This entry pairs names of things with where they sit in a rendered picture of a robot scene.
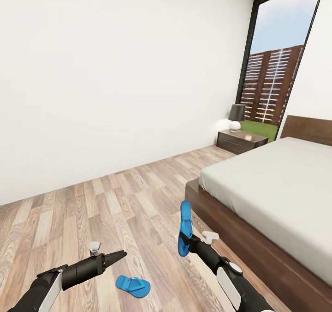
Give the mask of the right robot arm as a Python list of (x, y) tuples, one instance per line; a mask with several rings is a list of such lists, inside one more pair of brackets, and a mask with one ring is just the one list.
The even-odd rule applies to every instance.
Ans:
[(215, 232), (203, 231), (205, 238), (192, 234), (189, 238), (179, 234), (190, 253), (198, 254), (202, 261), (217, 276), (217, 280), (236, 312), (275, 312), (265, 298), (243, 276), (243, 271), (227, 257), (220, 256), (212, 247), (212, 239), (218, 240)]

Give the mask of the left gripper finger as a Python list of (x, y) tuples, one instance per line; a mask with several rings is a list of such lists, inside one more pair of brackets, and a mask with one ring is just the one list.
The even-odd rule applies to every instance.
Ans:
[(112, 253), (110, 253), (110, 254), (102, 254), (103, 255), (103, 259), (105, 258), (105, 257), (109, 257), (109, 256), (112, 256), (112, 255), (116, 255), (116, 254), (119, 254), (119, 253), (122, 253), (122, 252), (124, 252), (124, 250), (121, 250), (121, 251), (118, 251), (118, 252), (112, 252)]
[(102, 261), (103, 264), (103, 271), (106, 270), (109, 266), (114, 264), (115, 262), (119, 261), (120, 259), (124, 258), (127, 255), (127, 252), (122, 252), (116, 255), (112, 255), (109, 257), (105, 257), (104, 260)]

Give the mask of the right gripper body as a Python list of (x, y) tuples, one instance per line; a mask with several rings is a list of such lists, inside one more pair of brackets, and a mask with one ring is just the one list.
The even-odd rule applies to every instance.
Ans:
[(206, 263), (211, 252), (216, 252), (211, 245), (206, 244), (204, 241), (201, 241), (201, 239), (192, 238), (188, 246), (189, 252), (198, 254), (204, 263)]

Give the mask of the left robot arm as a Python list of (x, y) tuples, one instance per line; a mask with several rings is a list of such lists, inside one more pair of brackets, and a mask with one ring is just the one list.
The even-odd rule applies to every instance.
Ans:
[(99, 253), (100, 244), (91, 241), (88, 258), (76, 264), (65, 264), (38, 274), (30, 290), (7, 312), (49, 312), (61, 289), (65, 291), (103, 274), (106, 268), (127, 255), (124, 250), (110, 254)]

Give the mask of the sandal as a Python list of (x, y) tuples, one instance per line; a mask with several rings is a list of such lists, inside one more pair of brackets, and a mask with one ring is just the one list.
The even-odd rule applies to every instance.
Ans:
[[(189, 238), (192, 238), (193, 230), (192, 225), (193, 222), (191, 220), (191, 205), (189, 201), (182, 201), (181, 206), (181, 224), (180, 224), (180, 231), (182, 231), (185, 235)], [(178, 235), (178, 253), (181, 257), (185, 257), (189, 254), (187, 245), (184, 244), (180, 234)]]
[(117, 278), (116, 287), (139, 299), (147, 296), (151, 289), (148, 281), (141, 280), (137, 277), (128, 278), (126, 276), (119, 276)]

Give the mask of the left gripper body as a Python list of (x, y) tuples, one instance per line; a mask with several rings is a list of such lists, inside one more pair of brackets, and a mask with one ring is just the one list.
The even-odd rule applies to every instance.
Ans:
[(78, 284), (103, 274), (103, 255), (88, 257), (77, 263), (76, 276)]

